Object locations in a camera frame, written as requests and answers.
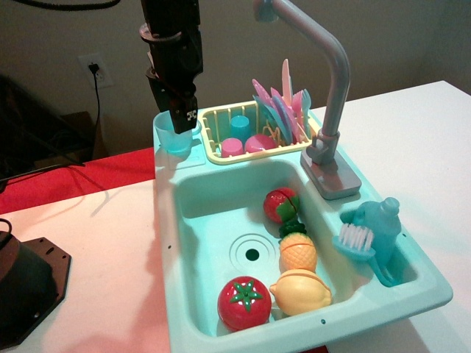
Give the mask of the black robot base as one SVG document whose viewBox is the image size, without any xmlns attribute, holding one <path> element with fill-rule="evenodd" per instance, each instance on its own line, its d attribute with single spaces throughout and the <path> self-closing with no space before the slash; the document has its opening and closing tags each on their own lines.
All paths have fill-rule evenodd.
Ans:
<svg viewBox="0 0 471 353">
<path fill-rule="evenodd" d="M 21 344 L 65 298 L 71 255 L 42 237 L 20 241 L 1 220 L 1 348 Z"/>
</svg>

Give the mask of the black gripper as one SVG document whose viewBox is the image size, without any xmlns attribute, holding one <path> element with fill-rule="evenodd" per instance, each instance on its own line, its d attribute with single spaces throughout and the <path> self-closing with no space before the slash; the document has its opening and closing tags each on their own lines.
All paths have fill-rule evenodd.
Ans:
<svg viewBox="0 0 471 353">
<path fill-rule="evenodd" d="M 203 72 L 199 29 L 183 29 L 161 37 L 143 24 L 139 33 L 150 48 L 152 68 L 148 78 L 157 106 L 170 111 L 176 134 L 194 129 L 198 112 L 194 79 Z"/>
</svg>

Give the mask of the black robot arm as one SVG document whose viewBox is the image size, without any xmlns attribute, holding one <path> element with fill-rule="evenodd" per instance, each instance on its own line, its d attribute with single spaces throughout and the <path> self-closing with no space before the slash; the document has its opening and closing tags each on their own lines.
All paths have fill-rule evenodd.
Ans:
<svg viewBox="0 0 471 353">
<path fill-rule="evenodd" d="M 198 1 L 142 1 L 152 67 L 146 72 L 157 107 L 168 111 L 175 133 L 196 127 L 195 78 L 203 72 Z"/>
</svg>

